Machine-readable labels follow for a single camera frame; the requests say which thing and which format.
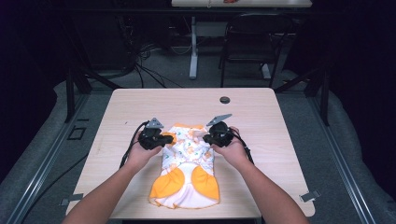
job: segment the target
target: cable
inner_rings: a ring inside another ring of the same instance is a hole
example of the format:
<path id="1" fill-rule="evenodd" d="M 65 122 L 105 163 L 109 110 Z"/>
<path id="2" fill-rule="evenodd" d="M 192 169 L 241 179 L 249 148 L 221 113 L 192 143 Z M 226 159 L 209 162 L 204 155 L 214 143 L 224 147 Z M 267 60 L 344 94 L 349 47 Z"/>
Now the cable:
<path id="1" fill-rule="evenodd" d="M 141 63 L 137 63 L 137 64 L 135 65 L 135 66 L 136 66 L 136 71 L 138 72 L 139 76 L 141 76 L 141 73 L 140 73 L 140 72 L 141 72 L 141 71 L 144 71 L 144 72 L 146 72 L 149 76 L 151 76 L 157 83 L 159 83 L 163 88 L 166 88 L 165 83 L 164 83 L 164 79 L 167 80 L 167 81 L 169 81 L 169 82 L 171 82 L 171 83 L 173 83 L 173 84 L 175 84 L 175 85 L 177 85 L 177 86 L 180 87 L 180 88 L 183 88 L 182 86 L 180 86 L 180 85 L 177 84 L 176 82 L 172 81 L 171 79 L 169 79 L 169 78 L 167 78 L 167 77 L 164 77 L 164 76 L 162 76 L 161 74 L 159 74 L 158 72 L 153 71 L 153 70 L 151 70 L 151 69 L 149 69 L 149 68 L 143 66 L 142 63 L 143 63 L 143 62 L 141 61 Z"/>
<path id="2" fill-rule="evenodd" d="M 188 48 L 188 49 L 186 49 L 186 51 L 184 51 L 184 52 L 177 52 L 177 51 L 175 51 L 176 48 Z M 191 48 L 192 48 L 192 45 L 189 45 L 189 46 L 186 46 L 186 47 L 171 47 L 171 50 L 172 50 L 175 54 L 182 55 L 182 54 L 188 53 L 188 52 L 190 51 Z"/>
<path id="3" fill-rule="evenodd" d="M 105 77 L 107 79 L 112 79 L 112 78 L 116 78 L 116 77 L 124 77 L 133 71 L 134 71 L 134 66 L 124 68 L 124 69 L 122 69 L 122 71 L 120 73 L 111 74 L 111 75 L 101 75 L 101 77 Z"/>
<path id="4" fill-rule="evenodd" d="M 66 175 L 69 171 L 71 171 L 73 168 L 75 168 L 80 162 L 82 162 L 85 158 L 88 157 L 88 154 L 85 154 L 81 159 L 79 159 L 78 161 L 76 161 L 72 166 L 70 166 L 66 171 L 64 171 L 63 173 L 61 173 L 55 180 L 53 180 L 41 193 L 40 195 L 37 196 L 37 198 L 35 199 L 35 201 L 32 203 L 32 205 L 30 206 L 30 208 L 27 210 L 27 212 L 25 213 L 25 215 L 23 216 L 23 219 L 21 221 L 21 223 L 24 222 L 24 220 L 27 218 L 27 216 L 29 215 L 29 213 L 32 211 L 32 209 L 35 207 L 35 205 L 38 203 L 38 201 L 44 196 L 45 193 L 47 193 L 47 191 L 62 177 L 64 177 L 64 175 Z"/>
<path id="5" fill-rule="evenodd" d="M 143 81 L 143 77 L 142 77 L 142 74 L 140 73 L 140 69 L 138 69 L 137 67 L 136 67 L 136 72 L 139 74 L 139 76 L 140 76 L 140 83 L 142 83 L 141 85 L 142 85 L 142 89 L 144 89 L 145 88 L 145 82 Z"/>
<path id="6" fill-rule="evenodd" d="M 155 47 L 155 45 L 152 44 L 152 43 L 151 44 L 147 44 L 146 46 L 143 46 L 140 49 L 139 55 L 141 55 L 143 57 L 144 54 L 147 54 L 147 56 L 143 57 L 143 59 L 146 60 L 151 55 L 151 52 L 153 50 L 159 49 L 159 48 L 154 48 L 154 47 Z"/>
<path id="7" fill-rule="evenodd" d="M 149 123 L 149 120 L 148 120 L 148 121 L 145 121 L 145 122 L 143 122 L 143 123 L 141 123 L 141 124 L 139 125 L 139 127 L 137 127 L 136 131 L 134 131 L 134 136 L 133 136 L 132 139 L 131 139 L 131 142 L 130 142 L 130 144 L 129 144 L 129 146 L 128 146 L 128 149 L 126 150 L 125 154 L 122 156 L 120 168 L 125 164 L 126 159 L 128 159 L 129 152 L 131 151 L 132 146 L 133 146 L 134 144 L 136 144 L 137 142 L 139 142 L 139 141 L 134 142 L 134 139 L 136 138 L 136 135 L 137 135 L 137 133 L 139 132 L 140 128 L 143 127 L 143 126 L 146 126 L 148 123 Z"/>
<path id="8" fill-rule="evenodd" d="M 232 134 L 234 137 L 236 137 L 239 141 L 241 141 L 242 146 L 244 147 L 244 150 L 245 150 L 245 152 L 247 153 L 247 158 L 249 159 L 249 161 L 250 161 L 251 163 L 254 164 L 253 158 L 251 157 L 251 154 L 250 154 L 250 149 L 248 148 L 248 146 L 247 146 L 247 144 L 245 143 L 245 141 L 242 139 L 241 135 L 239 135 L 239 133 L 236 134 L 236 133 L 234 133 L 234 132 L 222 131 L 222 130 L 216 130 L 216 132 L 218 132 L 218 133 L 230 133 L 230 134 Z"/>

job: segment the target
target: garment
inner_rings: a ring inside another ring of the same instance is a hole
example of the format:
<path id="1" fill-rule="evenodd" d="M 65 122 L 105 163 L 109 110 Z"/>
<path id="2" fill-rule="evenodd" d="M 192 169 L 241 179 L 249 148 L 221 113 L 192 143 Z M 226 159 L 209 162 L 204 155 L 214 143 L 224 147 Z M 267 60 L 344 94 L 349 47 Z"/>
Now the garment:
<path id="1" fill-rule="evenodd" d="M 148 200 L 169 208 L 205 208 L 219 203 L 214 177 L 214 151 L 203 140 L 203 125 L 175 124 L 164 135 L 174 142 L 163 147 L 161 175 L 154 181 Z"/>

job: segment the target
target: black cable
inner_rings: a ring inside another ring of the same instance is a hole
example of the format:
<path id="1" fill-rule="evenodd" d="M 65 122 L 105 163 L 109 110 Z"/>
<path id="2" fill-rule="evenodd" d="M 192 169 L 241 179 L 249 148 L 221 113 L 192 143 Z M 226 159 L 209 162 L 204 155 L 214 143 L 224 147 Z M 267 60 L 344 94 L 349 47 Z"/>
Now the black cable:
<path id="1" fill-rule="evenodd" d="M 142 83 L 141 86 L 142 86 L 142 89 L 144 89 L 145 88 L 145 82 L 143 81 L 143 77 L 142 77 L 142 74 L 140 73 L 140 69 L 138 67 L 136 67 L 135 70 L 136 70 L 137 74 L 139 74 L 139 76 L 140 76 L 140 83 Z"/>
<path id="2" fill-rule="evenodd" d="M 128 149 L 126 150 L 125 154 L 122 156 L 120 168 L 125 164 L 126 159 L 128 159 L 129 152 L 131 151 L 132 146 L 133 146 L 134 144 L 136 144 L 137 142 L 139 142 L 139 141 L 134 142 L 134 139 L 136 138 L 136 135 L 137 135 L 137 133 L 139 132 L 140 128 L 143 127 L 143 126 L 146 126 L 148 123 L 149 123 L 149 120 L 148 120 L 148 121 L 145 121 L 145 122 L 143 122 L 143 123 L 141 123 L 141 124 L 139 125 L 139 127 L 137 127 L 136 131 L 134 131 L 134 136 L 133 136 L 132 139 L 131 139 L 131 142 L 130 142 L 130 144 L 129 144 L 129 146 L 128 146 Z"/>
<path id="3" fill-rule="evenodd" d="M 140 65 L 140 66 L 141 66 L 142 70 L 144 70 L 145 72 L 147 72 L 151 77 L 153 77 L 153 75 L 151 74 L 151 73 L 153 73 L 154 75 L 159 76 L 159 77 L 161 78 L 162 81 L 165 79 L 165 80 L 167 80 L 167 81 L 169 81 L 169 82 L 171 82 L 171 83 L 177 85 L 177 86 L 180 87 L 180 88 L 184 88 L 183 86 L 180 86 L 180 85 L 177 84 L 176 82 L 172 81 L 171 79 L 169 79 L 169 78 L 167 78 L 167 77 L 164 77 L 163 75 L 159 74 L 158 72 L 155 72 L 155 71 L 153 71 L 153 70 L 150 70 L 150 69 L 148 69 L 147 67 L 144 67 L 143 65 Z M 159 83 L 160 83 L 160 85 L 162 85 L 164 88 L 166 88 L 166 87 L 164 86 L 164 81 L 163 81 L 163 83 L 161 83 L 161 82 L 159 82 Z"/>
<path id="4" fill-rule="evenodd" d="M 162 87 L 166 88 L 166 86 L 164 85 L 164 83 L 161 83 L 161 81 L 158 80 L 158 79 L 157 79 L 154 75 L 152 75 L 150 72 L 148 72 L 148 71 L 146 70 L 145 67 L 141 66 L 140 64 L 137 65 L 137 66 L 138 66 L 140 69 L 142 69 L 143 71 L 145 71 L 147 74 L 149 74 L 155 81 L 157 81 L 158 84 L 160 84 Z"/>
<path id="5" fill-rule="evenodd" d="M 38 195 L 35 199 L 35 201 L 32 203 L 32 205 L 29 207 L 29 209 L 27 210 L 27 212 L 25 213 L 25 215 L 23 216 L 23 219 L 21 221 L 21 223 L 24 222 L 24 220 L 27 218 L 27 216 L 29 215 L 29 213 L 32 211 L 32 209 L 35 207 L 35 205 L 38 203 L 38 201 L 44 196 L 45 193 L 47 193 L 47 191 L 62 177 L 64 177 L 64 175 L 66 175 L 69 171 L 71 171 L 73 168 L 75 168 L 80 162 L 82 162 L 85 158 L 88 157 L 88 154 L 85 154 L 81 159 L 79 159 L 78 161 L 76 161 L 72 166 L 70 166 L 66 171 L 64 171 L 61 175 L 59 175 L 55 180 L 53 180 L 41 193 L 40 195 Z"/>
<path id="6" fill-rule="evenodd" d="M 154 44 L 147 44 L 146 46 L 140 48 L 140 53 L 139 55 L 144 59 L 148 59 L 151 56 L 151 51 L 154 50 L 155 48 Z"/>
<path id="7" fill-rule="evenodd" d="M 248 145 L 245 143 L 245 141 L 242 139 L 242 137 L 241 137 L 241 135 L 240 135 L 239 133 L 236 134 L 236 133 L 234 133 L 234 132 L 230 132 L 230 131 L 221 131 L 221 130 L 216 130 L 216 132 L 218 132 L 218 133 L 230 133 L 230 134 L 232 134 L 234 137 L 236 137 L 239 141 L 241 141 L 242 146 L 244 147 L 244 150 L 245 150 L 245 152 L 247 153 L 247 158 L 249 159 L 249 161 L 250 161 L 251 163 L 254 164 L 253 158 L 251 157 L 251 154 L 250 154 L 250 149 L 248 148 Z"/>
<path id="8" fill-rule="evenodd" d="M 120 71 L 117 74 L 101 75 L 101 76 L 105 77 L 107 79 L 112 79 L 112 78 L 116 78 L 116 77 L 125 77 L 126 75 L 130 74 L 133 71 L 134 71 L 134 66 L 131 66 L 131 67 L 127 67 L 127 68 L 122 69 L 122 71 Z"/>

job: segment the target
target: fabric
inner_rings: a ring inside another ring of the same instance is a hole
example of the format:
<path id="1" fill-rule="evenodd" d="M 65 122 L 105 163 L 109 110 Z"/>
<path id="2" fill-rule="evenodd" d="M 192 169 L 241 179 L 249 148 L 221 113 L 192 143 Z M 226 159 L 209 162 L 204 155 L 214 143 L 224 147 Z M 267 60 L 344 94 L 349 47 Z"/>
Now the fabric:
<path id="1" fill-rule="evenodd" d="M 214 151 L 203 139 L 203 125 L 175 124 L 164 135 L 174 142 L 163 147 L 161 175 L 154 181 L 150 203 L 169 208 L 205 208 L 219 203 L 214 177 Z"/>

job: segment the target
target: table surface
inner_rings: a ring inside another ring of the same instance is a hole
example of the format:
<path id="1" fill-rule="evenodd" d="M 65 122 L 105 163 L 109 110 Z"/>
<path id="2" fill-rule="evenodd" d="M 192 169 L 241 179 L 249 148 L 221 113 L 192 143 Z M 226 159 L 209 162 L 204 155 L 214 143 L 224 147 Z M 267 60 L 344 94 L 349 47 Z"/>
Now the table surface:
<path id="1" fill-rule="evenodd" d="M 223 104 L 220 97 L 230 103 Z M 266 88 L 223 89 L 129 89 L 113 92 L 81 172 L 75 194 L 86 195 L 114 174 L 136 128 L 157 118 L 163 131 L 175 123 L 206 125 L 215 116 L 233 114 L 224 120 L 240 130 L 259 169 L 284 189 L 303 209 L 315 214 L 312 202 L 299 195 L 308 192 L 300 163 L 282 117 L 276 96 Z M 240 174 L 219 154 L 215 156 L 215 177 L 220 203 L 204 209 L 169 209 L 149 203 L 149 192 L 160 175 L 162 153 L 154 156 L 131 181 L 111 218 L 202 219 L 255 218 L 261 214 Z M 71 202 L 67 213 L 76 205 Z"/>
<path id="2" fill-rule="evenodd" d="M 173 7 L 311 7 L 311 0 L 239 0 L 224 3 L 223 0 L 172 0 Z"/>

